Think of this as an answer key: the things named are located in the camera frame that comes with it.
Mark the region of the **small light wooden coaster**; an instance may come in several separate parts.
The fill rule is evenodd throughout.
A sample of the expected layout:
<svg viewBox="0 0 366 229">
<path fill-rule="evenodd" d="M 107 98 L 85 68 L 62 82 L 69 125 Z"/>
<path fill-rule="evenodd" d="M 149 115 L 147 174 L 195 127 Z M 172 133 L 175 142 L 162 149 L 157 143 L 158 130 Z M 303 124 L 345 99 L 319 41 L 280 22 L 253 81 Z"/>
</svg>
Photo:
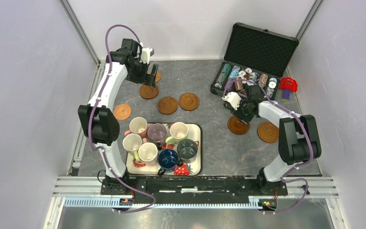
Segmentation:
<svg viewBox="0 0 366 229">
<path fill-rule="evenodd" d="M 156 83 L 159 82 L 161 80 L 161 77 L 162 77 L 161 73 L 159 71 L 157 71 L 156 76 L 155 76 L 155 82 Z"/>
</svg>

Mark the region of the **dark wooden coaster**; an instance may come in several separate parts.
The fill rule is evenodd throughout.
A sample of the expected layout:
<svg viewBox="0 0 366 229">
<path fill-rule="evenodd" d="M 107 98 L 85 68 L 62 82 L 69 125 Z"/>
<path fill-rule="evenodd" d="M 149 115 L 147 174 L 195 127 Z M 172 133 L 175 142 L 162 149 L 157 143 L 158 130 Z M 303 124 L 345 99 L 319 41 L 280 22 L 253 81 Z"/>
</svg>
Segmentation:
<svg viewBox="0 0 366 229">
<path fill-rule="evenodd" d="M 142 85 L 139 90 L 139 94 L 143 99 L 153 99 L 159 94 L 159 87 L 156 85 L 155 87 Z"/>
<path fill-rule="evenodd" d="M 173 114 L 178 106 L 176 99 L 170 96 L 161 98 L 157 104 L 158 111 L 164 115 Z"/>
<path fill-rule="evenodd" d="M 262 141 L 274 143 L 279 139 L 279 128 L 271 122 L 264 122 L 258 126 L 257 134 Z"/>
<path fill-rule="evenodd" d="M 235 135 L 244 135 L 250 129 L 249 123 L 244 123 L 236 116 L 231 116 L 227 122 L 228 129 Z"/>
<path fill-rule="evenodd" d="M 193 93 L 184 93 L 179 98 L 179 106 L 185 111 L 193 111 L 199 104 L 199 97 Z"/>
</svg>

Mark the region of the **light cork coaster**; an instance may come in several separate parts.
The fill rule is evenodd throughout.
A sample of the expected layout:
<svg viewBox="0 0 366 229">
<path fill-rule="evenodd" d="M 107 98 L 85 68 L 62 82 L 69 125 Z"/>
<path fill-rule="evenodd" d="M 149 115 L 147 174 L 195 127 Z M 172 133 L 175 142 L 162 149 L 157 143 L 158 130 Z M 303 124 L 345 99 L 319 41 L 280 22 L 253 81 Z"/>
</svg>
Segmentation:
<svg viewBox="0 0 366 229">
<path fill-rule="evenodd" d="M 132 108 L 128 104 L 120 104 L 115 107 L 113 114 L 117 120 L 125 120 L 132 114 Z"/>
</svg>

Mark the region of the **yellow mug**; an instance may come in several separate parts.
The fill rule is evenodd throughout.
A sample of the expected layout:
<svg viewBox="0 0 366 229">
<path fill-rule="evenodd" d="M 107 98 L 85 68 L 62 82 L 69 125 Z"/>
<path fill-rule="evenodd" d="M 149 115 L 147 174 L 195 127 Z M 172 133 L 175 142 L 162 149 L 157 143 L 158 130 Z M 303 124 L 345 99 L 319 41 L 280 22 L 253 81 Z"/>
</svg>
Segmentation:
<svg viewBox="0 0 366 229">
<path fill-rule="evenodd" d="M 140 161 L 138 150 L 142 144 L 143 140 L 138 134 L 128 134 L 122 142 L 123 148 L 132 153 L 136 161 Z"/>
</svg>

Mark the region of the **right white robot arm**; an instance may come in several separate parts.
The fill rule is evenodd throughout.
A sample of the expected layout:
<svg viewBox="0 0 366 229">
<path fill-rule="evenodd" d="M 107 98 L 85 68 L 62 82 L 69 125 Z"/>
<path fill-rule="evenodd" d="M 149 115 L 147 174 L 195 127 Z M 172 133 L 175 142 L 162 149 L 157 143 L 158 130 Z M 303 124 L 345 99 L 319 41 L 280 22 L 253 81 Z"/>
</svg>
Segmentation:
<svg viewBox="0 0 366 229">
<path fill-rule="evenodd" d="M 321 156 L 320 137 L 314 116 L 301 115 L 284 108 L 271 100 L 257 84 L 246 89 L 246 98 L 237 92 L 229 92 L 223 100 L 231 113 L 243 123 L 257 116 L 278 128 L 278 156 L 261 169 L 256 182 L 257 191 L 268 195 L 275 189 L 275 182 L 287 182 L 286 177 L 293 170 Z"/>
</svg>

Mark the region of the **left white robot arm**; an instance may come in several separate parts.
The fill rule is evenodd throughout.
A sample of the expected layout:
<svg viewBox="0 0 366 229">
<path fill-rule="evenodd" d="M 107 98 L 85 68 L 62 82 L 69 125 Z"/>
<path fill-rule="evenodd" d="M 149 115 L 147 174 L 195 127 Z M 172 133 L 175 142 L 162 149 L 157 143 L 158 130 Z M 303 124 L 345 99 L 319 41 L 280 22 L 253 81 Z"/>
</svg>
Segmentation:
<svg viewBox="0 0 366 229">
<path fill-rule="evenodd" d="M 117 144 L 120 125 L 113 114 L 115 98 L 124 81 L 155 87 L 158 65 L 148 70 L 153 54 L 152 48 L 144 48 L 133 39 L 123 39 L 121 48 L 108 53 L 103 77 L 94 95 L 78 108 L 83 133 L 92 149 L 100 152 L 106 175 L 116 177 L 112 188 L 118 194 L 126 194 L 131 182 L 123 177 L 126 165 Z"/>
</svg>

